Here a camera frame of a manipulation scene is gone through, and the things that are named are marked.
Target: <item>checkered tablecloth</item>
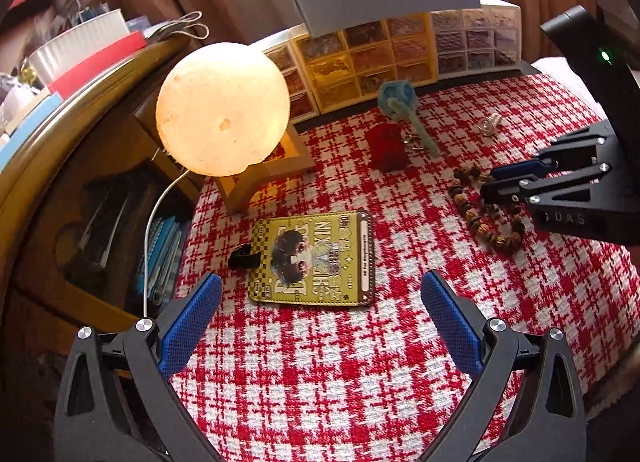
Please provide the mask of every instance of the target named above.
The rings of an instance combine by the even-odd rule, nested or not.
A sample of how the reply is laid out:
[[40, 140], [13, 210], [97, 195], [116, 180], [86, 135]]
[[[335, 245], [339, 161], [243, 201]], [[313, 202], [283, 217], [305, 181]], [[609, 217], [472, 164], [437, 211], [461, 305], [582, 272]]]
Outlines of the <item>checkered tablecloth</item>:
[[[545, 235], [526, 220], [523, 248], [498, 257], [476, 243], [447, 187], [453, 169], [489, 169], [530, 157], [548, 138], [596, 116], [546, 76], [424, 95], [422, 119], [446, 155], [410, 152], [405, 171], [369, 167], [364, 134], [373, 109], [303, 134], [316, 167], [259, 191], [230, 216], [213, 182], [200, 196], [178, 293], [207, 270], [225, 291], [204, 339], [173, 385], [227, 461], [409, 461], [432, 441], [469, 384], [457, 371], [418, 294], [436, 268], [458, 294], [517, 331], [564, 329], [582, 390], [613, 366], [640, 328], [638, 278], [628, 254], [606, 243]], [[475, 130], [504, 119], [495, 138]], [[226, 259], [265, 217], [367, 209], [374, 219], [376, 302], [335, 310], [256, 304], [248, 274]], [[513, 403], [506, 397], [482, 446], [494, 442]]]

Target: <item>beaded bracelet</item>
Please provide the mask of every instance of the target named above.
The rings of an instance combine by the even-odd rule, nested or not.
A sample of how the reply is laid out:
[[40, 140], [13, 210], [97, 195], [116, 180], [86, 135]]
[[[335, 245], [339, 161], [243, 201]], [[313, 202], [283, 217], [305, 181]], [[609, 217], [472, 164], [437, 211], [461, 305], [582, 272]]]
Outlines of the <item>beaded bracelet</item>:
[[473, 208], [463, 193], [463, 186], [469, 185], [471, 180], [476, 180], [481, 184], [491, 182], [491, 175], [480, 171], [478, 166], [471, 168], [463, 167], [455, 169], [453, 180], [449, 187], [449, 196], [458, 208], [458, 212], [465, 219], [472, 234], [480, 241], [484, 241], [496, 251], [511, 252], [517, 251], [522, 245], [522, 234], [524, 233], [524, 224], [522, 223], [522, 207], [513, 205], [510, 207], [511, 232], [508, 235], [502, 235], [500, 232], [492, 231], [486, 223], [482, 223], [482, 215], [487, 214], [492, 220], [497, 218], [497, 206], [486, 206], [481, 200], [480, 210]]

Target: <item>wooden lamp stand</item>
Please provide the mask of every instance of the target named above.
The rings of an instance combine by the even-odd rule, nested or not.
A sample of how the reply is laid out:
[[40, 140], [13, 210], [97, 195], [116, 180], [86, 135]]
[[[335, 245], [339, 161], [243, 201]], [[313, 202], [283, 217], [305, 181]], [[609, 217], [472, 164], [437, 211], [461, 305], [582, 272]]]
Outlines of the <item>wooden lamp stand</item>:
[[283, 158], [252, 164], [239, 175], [214, 178], [227, 211], [238, 213], [247, 210], [252, 196], [263, 185], [301, 174], [316, 165], [290, 122], [280, 145], [285, 153]]

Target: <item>white cord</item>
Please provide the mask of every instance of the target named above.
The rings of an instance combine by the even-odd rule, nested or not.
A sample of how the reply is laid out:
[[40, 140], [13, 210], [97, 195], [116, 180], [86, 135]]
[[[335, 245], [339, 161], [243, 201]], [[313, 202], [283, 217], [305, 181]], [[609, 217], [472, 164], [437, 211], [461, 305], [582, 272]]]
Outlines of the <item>white cord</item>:
[[142, 299], [142, 317], [146, 317], [146, 294], [148, 292], [148, 283], [149, 283], [149, 265], [148, 265], [149, 258], [147, 256], [148, 256], [148, 249], [149, 249], [149, 230], [151, 229], [151, 222], [153, 221], [154, 216], [156, 215], [156, 211], [158, 210], [158, 207], [160, 207], [160, 202], [162, 202], [162, 200], [164, 199], [166, 194], [169, 191], [171, 191], [171, 188], [173, 186], [175, 186], [180, 180], [185, 178], [188, 173], [190, 173], [190, 171], [187, 169], [187, 170], [185, 170], [184, 173], [182, 173], [179, 177], [177, 177], [173, 182], [171, 182], [169, 184], [169, 187], [166, 188], [164, 190], [164, 193], [162, 193], [160, 195], [160, 198], [158, 198], [158, 201], [156, 202], [156, 205], [154, 206], [153, 210], [151, 211], [151, 216], [149, 216], [149, 221], [146, 223], [145, 248], [144, 248], [143, 256], [142, 256], [142, 261], [144, 261], [144, 263], [145, 263], [145, 288], [144, 288], [143, 294], [142, 294], [142, 298], [143, 298]]

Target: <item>blue gripper pad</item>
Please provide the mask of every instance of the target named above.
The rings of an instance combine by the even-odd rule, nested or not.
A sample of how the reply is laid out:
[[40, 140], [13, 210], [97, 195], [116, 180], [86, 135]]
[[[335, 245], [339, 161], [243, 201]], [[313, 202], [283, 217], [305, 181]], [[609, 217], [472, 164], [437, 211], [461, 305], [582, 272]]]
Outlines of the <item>blue gripper pad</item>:
[[555, 169], [555, 166], [545, 164], [542, 160], [534, 158], [533, 160], [494, 167], [491, 170], [491, 176], [494, 180], [505, 180], [506, 178], [515, 178], [526, 175], [534, 175], [538, 178], [544, 178], [549, 173], [555, 171]]
[[209, 275], [162, 338], [158, 369], [168, 379], [184, 370], [222, 299], [222, 280]]
[[422, 277], [420, 298], [458, 369], [478, 378], [482, 373], [480, 339], [458, 308], [451, 289], [434, 271]]

